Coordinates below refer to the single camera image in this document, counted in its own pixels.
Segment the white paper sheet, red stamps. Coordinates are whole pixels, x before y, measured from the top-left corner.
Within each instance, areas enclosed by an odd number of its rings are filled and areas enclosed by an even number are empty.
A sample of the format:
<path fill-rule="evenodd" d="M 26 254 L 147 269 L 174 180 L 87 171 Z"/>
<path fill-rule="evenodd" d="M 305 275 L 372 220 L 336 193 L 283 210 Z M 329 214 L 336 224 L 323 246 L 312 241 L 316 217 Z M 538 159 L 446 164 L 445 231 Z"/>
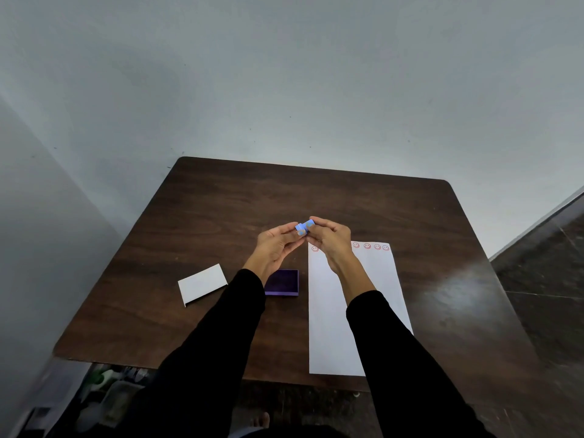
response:
<path fill-rule="evenodd" d="M 375 288 L 413 332 L 390 244 L 352 241 L 352 249 Z M 364 377 L 346 300 L 324 253 L 308 245 L 309 365 L 311 374 Z"/>

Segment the person's left forearm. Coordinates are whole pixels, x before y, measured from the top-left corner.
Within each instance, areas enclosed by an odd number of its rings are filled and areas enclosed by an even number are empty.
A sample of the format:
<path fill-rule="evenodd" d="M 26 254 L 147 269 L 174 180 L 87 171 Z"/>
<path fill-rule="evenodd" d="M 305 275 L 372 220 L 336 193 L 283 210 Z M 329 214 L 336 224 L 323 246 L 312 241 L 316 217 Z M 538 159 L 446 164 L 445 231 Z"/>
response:
<path fill-rule="evenodd" d="M 255 252 L 185 341 L 164 359 L 117 427 L 116 438 L 227 438 L 264 284 L 282 259 Z"/>

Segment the clear plastic container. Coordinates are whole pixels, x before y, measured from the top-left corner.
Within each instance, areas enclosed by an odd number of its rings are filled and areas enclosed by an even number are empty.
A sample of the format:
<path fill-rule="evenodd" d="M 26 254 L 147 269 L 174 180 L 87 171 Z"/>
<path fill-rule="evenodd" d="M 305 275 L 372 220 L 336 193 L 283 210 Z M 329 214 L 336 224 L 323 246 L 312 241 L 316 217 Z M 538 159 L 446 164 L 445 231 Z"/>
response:
<path fill-rule="evenodd" d="M 126 415 L 135 395 L 143 388 L 143 385 L 127 381 L 113 383 L 100 403 L 102 415 L 98 424 L 116 428 Z"/>

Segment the white box lid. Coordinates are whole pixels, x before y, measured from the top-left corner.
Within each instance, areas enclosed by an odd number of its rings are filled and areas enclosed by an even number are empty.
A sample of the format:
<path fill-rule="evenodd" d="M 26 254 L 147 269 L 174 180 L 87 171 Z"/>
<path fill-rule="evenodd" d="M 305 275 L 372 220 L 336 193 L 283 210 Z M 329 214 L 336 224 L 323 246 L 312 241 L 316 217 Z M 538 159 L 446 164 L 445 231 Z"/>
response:
<path fill-rule="evenodd" d="M 185 307 L 189 303 L 225 287 L 227 284 L 220 264 L 213 265 L 178 281 L 180 295 Z"/>

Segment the green-capped white bottle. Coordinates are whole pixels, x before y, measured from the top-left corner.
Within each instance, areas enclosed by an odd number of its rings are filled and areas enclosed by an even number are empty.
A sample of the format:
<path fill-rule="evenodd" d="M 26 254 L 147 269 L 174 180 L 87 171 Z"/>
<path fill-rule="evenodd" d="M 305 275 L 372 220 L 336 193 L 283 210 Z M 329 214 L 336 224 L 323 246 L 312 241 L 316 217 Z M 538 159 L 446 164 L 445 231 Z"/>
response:
<path fill-rule="evenodd" d="M 99 367 L 91 375 L 90 391 L 103 390 L 107 385 L 119 380 L 121 374 L 115 371 L 112 367 Z"/>

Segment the person's right forearm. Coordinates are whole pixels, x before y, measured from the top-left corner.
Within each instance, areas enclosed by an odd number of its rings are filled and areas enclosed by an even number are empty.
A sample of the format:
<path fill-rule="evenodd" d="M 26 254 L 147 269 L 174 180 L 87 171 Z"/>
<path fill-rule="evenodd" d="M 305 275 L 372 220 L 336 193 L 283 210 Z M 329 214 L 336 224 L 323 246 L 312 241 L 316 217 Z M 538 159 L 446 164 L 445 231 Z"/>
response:
<path fill-rule="evenodd" d="M 496 438 L 401 322 L 351 250 L 326 253 L 385 438 Z"/>

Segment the person's right hand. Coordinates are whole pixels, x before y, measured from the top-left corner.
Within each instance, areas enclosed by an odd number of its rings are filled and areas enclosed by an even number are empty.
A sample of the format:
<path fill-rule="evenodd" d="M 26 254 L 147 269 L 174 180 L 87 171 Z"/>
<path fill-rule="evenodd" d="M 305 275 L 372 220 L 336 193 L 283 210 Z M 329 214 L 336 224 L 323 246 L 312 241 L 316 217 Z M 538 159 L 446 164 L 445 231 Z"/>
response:
<path fill-rule="evenodd" d="M 339 273 L 345 266 L 354 262 L 356 257 L 352 249 L 351 231 L 347 226 L 315 215 L 310 219 L 315 222 L 310 229 L 323 229 L 323 246 L 317 249 L 325 254 L 333 272 Z"/>

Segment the person's left hand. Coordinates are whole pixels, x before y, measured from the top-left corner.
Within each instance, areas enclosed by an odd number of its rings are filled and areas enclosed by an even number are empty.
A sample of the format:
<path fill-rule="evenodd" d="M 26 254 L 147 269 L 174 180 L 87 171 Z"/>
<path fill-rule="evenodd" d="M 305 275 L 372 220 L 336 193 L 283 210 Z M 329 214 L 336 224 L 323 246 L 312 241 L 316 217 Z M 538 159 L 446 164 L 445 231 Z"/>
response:
<path fill-rule="evenodd" d="M 269 229 L 258 236 L 258 242 L 252 256 L 249 258 L 255 272 L 269 276 L 280 268 L 283 260 L 293 250 L 298 248 L 305 239 L 300 237 L 270 237 Z"/>

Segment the purple ink pad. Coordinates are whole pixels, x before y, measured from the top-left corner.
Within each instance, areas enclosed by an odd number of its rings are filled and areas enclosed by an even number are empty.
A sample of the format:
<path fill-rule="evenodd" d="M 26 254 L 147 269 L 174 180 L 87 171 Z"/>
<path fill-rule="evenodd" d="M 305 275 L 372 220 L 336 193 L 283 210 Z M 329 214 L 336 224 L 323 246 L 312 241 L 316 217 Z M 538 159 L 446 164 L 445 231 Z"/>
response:
<path fill-rule="evenodd" d="M 265 295 L 297 297 L 300 293 L 299 270 L 279 269 L 269 276 L 265 284 Z"/>

